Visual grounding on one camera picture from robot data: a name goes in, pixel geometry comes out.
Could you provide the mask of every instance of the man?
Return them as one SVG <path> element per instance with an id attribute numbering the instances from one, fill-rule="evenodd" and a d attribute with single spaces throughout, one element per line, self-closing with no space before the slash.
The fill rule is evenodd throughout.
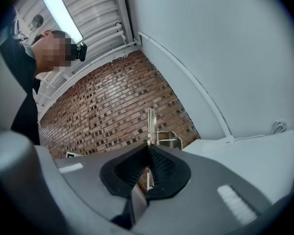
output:
<path id="1" fill-rule="evenodd" d="M 11 130 L 39 145 L 38 111 L 32 90 L 38 92 L 40 81 L 35 76 L 69 66 L 77 57 L 77 46 L 65 32 L 47 30 L 36 36 L 31 46 L 8 37 L 0 46 L 0 52 L 11 73 L 27 93 Z"/>

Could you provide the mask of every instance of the red brick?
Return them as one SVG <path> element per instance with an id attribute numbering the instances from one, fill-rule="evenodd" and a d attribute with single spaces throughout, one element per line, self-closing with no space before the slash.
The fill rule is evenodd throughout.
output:
<path id="1" fill-rule="evenodd" d="M 66 151 L 88 155 L 146 140 L 151 106 L 159 128 L 177 131 L 184 146 L 199 138 L 167 82 L 136 51 L 92 71 L 63 93 L 41 120 L 45 145 L 58 159 Z"/>

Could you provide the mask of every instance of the ear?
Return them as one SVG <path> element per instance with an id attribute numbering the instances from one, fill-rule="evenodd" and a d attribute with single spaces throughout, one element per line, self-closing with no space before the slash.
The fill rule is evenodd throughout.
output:
<path id="1" fill-rule="evenodd" d="M 46 30 L 42 35 L 43 35 L 43 37 L 46 37 L 50 34 L 52 34 L 51 30 Z"/>

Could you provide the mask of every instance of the fluorescent light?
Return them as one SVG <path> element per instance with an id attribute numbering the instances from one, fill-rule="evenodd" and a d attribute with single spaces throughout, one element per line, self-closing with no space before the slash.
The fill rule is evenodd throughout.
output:
<path id="1" fill-rule="evenodd" d="M 49 12 L 61 28 L 61 30 L 67 32 L 69 36 L 76 42 L 83 40 L 78 28 L 76 27 L 72 17 L 66 9 L 63 0 L 43 0 L 47 6 Z"/>

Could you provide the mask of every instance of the conduit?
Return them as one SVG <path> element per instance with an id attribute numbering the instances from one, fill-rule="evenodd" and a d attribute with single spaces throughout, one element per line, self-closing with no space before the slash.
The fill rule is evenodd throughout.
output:
<path id="1" fill-rule="evenodd" d="M 149 42 L 151 42 L 153 45 L 155 45 L 158 49 L 160 49 L 164 54 L 166 54 L 167 57 L 169 57 L 182 71 L 183 73 L 191 80 L 191 82 L 195 85 L 195 87 L 200 91 L 208 105 L 210 106 L 211 110 L 213 111 L 214 115 L 216 116 L 219 124 L 221 125 L 221 128 L 225 134 L 226 137 L 231 135 L 231 132 L 229 130 L 229 127 L 227 126 L 221 112 L 217 108 L 216 104 L 210 97 L 210 95 L 207 93 L 207 91 L 203 88 L 201 83 L 194 77 L 194 75 L 175 57 L 170 53 L 166 48 L 164 48 L 161 44 L 157 43 L 155 40 L 150 38 L 149 36 L 145 35 L 142 32 L 138 32 L 138 35 L 140 36 L 139 40 L 134 38 L 134 41 L 138 45 L 142 45 L 142 39 L 141 37 L 147 39 Z"/>

